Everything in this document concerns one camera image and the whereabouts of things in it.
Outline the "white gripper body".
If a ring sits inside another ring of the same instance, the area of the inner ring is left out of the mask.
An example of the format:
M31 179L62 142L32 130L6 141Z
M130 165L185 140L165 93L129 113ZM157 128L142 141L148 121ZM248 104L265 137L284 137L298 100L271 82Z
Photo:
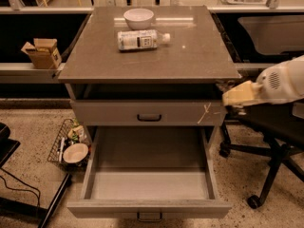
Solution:
M264 103L285 104L296 100L296 92L283 62L263 70L256 78L258 98Z

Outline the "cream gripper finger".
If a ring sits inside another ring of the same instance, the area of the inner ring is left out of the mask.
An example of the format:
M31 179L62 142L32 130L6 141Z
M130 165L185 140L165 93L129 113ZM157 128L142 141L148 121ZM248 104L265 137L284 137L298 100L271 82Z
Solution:
M246 81L237 85L222 95L224 106L248 106L260 103L259 93L262 85L252 81Z

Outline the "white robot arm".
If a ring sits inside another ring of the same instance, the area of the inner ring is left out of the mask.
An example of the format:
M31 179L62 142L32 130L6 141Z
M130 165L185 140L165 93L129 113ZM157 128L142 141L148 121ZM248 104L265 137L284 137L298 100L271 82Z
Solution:
M254 82L246 81L222 95L228 105L280 105L304 98L304 56L263 70Z

